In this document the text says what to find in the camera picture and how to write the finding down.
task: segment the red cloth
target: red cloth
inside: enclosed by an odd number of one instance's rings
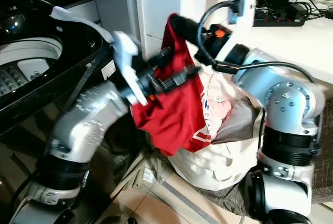
[[[162,44],[162,47],[167,46],[173,49],[174,56],[166,67],[156,70],[155,77],[162,80],[183,70],[186,65],[194,64],[185,40],[174,33],[170,17]],[[147,106],[135,105],[132,111],[135,124],[151,135],[155,147],[165,156],[174,155],[180,147],[191,152],[200,150],[210,144],[210,136],[204,134],[202,92],[203,85],[197,75],[168,94],[148,101]]]

